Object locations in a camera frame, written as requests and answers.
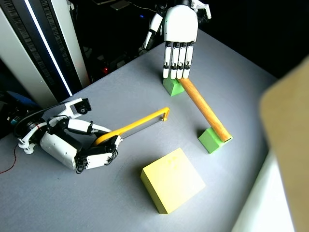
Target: red wire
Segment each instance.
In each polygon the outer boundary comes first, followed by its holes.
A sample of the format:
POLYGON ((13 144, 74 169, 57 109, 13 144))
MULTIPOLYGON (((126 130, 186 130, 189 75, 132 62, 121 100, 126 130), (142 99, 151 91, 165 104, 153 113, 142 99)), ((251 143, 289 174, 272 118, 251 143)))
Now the red wire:
POLYGON ((5 170, 3 172, 0 172, 0 174, 7 172, 7 171, 11 170, 14 167, 14 165, 16 163, 16 153, 15 153, 15 150, 16 150, 17 146, 18 145, 16 145, 15 148, 14 148, 14 163, 13 163, 13 165, 9 169, 7 169, 7 170, 5 170))

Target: green support block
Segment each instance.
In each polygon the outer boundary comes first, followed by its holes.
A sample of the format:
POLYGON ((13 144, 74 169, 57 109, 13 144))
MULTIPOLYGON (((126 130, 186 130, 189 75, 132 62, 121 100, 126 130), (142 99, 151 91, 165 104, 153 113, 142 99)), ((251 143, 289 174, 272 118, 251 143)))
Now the green support block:
POLYGON ((212 128, 208 128, 202 133, 202 135, 198 138, 198 140, 203 144, 203 146, 210 153, 214 152, 218 148, 222 147, 224 144, 228 143, 232 139, 222 142, 219 136, 212 128))
POLYGON ((169 92, 170 96, 184 92, 182 85, 176 79, 172 80, 170 77, 163 80, 163 86, 169 92))

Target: tabletop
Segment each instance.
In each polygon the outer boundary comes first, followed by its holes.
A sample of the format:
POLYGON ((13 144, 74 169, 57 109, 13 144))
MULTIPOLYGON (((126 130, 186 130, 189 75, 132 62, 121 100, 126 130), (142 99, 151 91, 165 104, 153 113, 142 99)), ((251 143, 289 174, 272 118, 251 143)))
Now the tabletop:
MULTIPOLYGON (((70 99, 89 98, 80 117, 117 129, 163 107, 158 122, 124 139, 109 165, 68 169, 35 147, 16 149, 13 169, 0 174, 0 230, 19 231, 231 231, 267 154, 258 104, 275 78, 202 31, 190 79, 233 136, 208 154, 197 137, 209 124, 184 92, 170 97, 162 85, 164 44, 152 49, 70 99), (181 147, 206 188, 168 215, 158 213, 144 187, 143 167, 181 147)), ((59 113, 61 106, 52 113, 59 113)), ((77 136, 85 145, 94 138, 77 136)), ((13 162, 17 140, 0 140, 0 170, 13 162)))

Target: yellow foam block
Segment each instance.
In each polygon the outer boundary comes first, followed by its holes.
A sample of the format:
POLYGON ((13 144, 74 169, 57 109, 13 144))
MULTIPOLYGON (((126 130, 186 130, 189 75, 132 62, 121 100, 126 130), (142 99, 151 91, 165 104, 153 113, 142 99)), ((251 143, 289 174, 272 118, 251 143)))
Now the yellow foam block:
POLYGON ((161 214, 174 211, 205 187, 181 148, 144 167, 140 177, 161 214))

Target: wooden dowel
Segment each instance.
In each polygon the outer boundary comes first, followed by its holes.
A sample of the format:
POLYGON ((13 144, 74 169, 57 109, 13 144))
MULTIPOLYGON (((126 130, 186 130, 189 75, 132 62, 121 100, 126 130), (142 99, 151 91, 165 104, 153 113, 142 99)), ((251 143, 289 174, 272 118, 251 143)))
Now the wooden dowel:
POLYGON ((193 85, 193 83, 189 79, 178 79, 179 83, 183 86, 184 90, 188 93, 192 101, 198 107, 202 115, 209 122, 211 127, 220 137, 222 142, 225 142, 232 138, 232 136, 227 132, 225 127, 222 125, 221 121, 217 118, 215 113, 206 103, 202 95, 199 93, 197 88, 193 85))

